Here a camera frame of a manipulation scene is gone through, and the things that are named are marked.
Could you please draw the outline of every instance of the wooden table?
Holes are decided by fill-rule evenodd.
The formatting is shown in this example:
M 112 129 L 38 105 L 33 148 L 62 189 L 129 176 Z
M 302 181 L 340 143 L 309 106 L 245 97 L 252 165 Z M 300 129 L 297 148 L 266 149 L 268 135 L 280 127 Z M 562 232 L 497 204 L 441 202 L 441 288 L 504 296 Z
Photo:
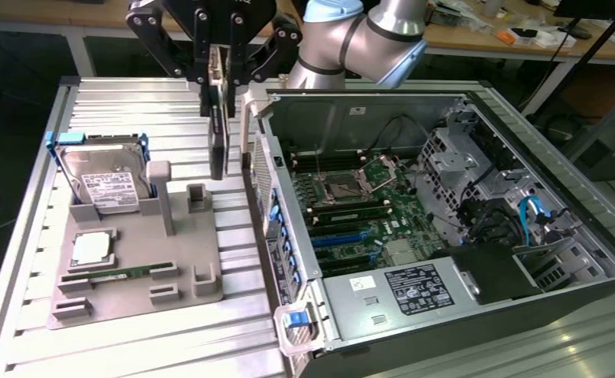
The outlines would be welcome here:
M 284 12 L 297 15 L 292 0 L 277 1 Z M 480 14 L 482 5 L 477 3 L 477 0 L 466 0 L 466 2 L 474 8 L 474 13 L 481 20 L 494 26 L 496 31 L 506 26 L 506 20 L 488 18 Z M 532 6 L 525 0 L 506 0 L 505 7 L 510 11 L 530 15 L 533 18 L 538 18 L 538 15 L 542 14 L 548 23 L 554 24 L 553 13 L 541 6 Z M 80 75 L 96 76 L 85 38 L 89 36 L 136 38 L 133 31 L 125 24 L 126 14 L 128 0 L 108 0 L 105 5 L 82 4 L 69 0 L 0 0 L 0 30 L 64 35 L 68 38 Z M 176 40 L 189 40 L 174 20 L 166 17 L 165 25 Z M 524 113 L 533 113 L 544 104 L 562 78 L 604 32 L 588 23 L 582 23 L 581 26 L 590 30 L 593 38 L 578 40 L 572 49 L 565 49 L 561 52 L 556 59 L 561 63 L 529 102 Z M 272 27 L 269 26 L 260 34 L 261 39 L 270 34 Z M 536 45 L 510 46 L 494 34 L 472 31 L 466 27 L 456 28 L 432 24 L 426 29 L 425 38 L 430 45 L 428 54 L 536 61 L 549 61 L 554 54 L 554 49 L 544 49 Z M 590 62 L 615 65 L 615 44 L 606 43 Z
M 298 16 L 290 0 L 277 0 L 280 11 Z M 32 32 L 68 38 L 80 76 L 96 76 L 86 37 L 137 38 L 126 25 L 128 0 L 106 0 L 104 5 L 72 0 L 0 0 L 0 32 Z M 190 40 L 169 13 L 164 17 L 170 36 Z M 262 44 L 273 34 L 266 25 L 252 43 Z

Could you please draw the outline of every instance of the power supply label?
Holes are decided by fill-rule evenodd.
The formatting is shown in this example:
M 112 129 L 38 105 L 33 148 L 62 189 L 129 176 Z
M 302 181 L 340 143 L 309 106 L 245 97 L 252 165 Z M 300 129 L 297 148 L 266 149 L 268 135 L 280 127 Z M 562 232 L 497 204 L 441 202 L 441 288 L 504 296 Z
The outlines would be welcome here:
M 416 315 L 454 304 L 434 264 L 396 270 L 385 275 L 404 314 Z
M 130 172 L 82 175 L 90 199 L 100 209 L 140 204 Z

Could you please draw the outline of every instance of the hard drive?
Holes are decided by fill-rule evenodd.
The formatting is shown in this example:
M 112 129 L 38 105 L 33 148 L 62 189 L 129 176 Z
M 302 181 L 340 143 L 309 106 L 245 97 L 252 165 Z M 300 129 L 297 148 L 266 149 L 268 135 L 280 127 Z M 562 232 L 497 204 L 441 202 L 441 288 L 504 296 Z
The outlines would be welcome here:
M 68 176 L 77 204 L 94 204 L 101 214 L 140 210 L 153 196 L 148 180 L 149 139 L 141 135 L 68 132 L 48 148 Z

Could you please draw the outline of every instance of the table leg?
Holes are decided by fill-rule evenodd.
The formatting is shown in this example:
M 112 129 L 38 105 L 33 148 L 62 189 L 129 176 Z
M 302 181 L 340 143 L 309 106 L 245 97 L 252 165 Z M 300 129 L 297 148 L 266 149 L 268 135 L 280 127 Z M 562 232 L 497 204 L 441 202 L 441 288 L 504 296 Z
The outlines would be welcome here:
M 546 100 L 550 97 L 550 94 L 558 88 L 558 85 L 562 82 L 564 77 L 568 75 L 569 71 L 572 71 L 572 68 L 576 66 L 577 61 L 577 59 L 570 59 L 560 63 L 558 67 L 556 67 L 556 70 L 553 70 L 549 79 L 544 82 L 544 85 L 538 89 L 537 94 L 532 98 L 532 101 L 529 101 L 529 104 L 522 111 L 524 116 L 534 113 L 541 107 L 541 105 L 546 102 Z
M 73 52 L 74 64 L 77 65 L 78 75 L 93 77 L 97 76 L 96 65 L 86 45 L 86 34 L 82 28 L 70 28 L 64 32 L 68 38 L 69 49 Z

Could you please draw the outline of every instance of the motherboard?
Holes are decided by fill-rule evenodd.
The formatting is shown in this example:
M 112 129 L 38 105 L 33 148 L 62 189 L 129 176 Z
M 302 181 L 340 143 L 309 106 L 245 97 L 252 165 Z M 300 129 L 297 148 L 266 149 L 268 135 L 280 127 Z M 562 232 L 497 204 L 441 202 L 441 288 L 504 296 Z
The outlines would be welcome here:
M 317 172 L 293 172 L 325 277 L 424 261 L 448 246 L 408 166 L 385 154 L 361 160 L 357 169 L 322 171 L 317 162 Z

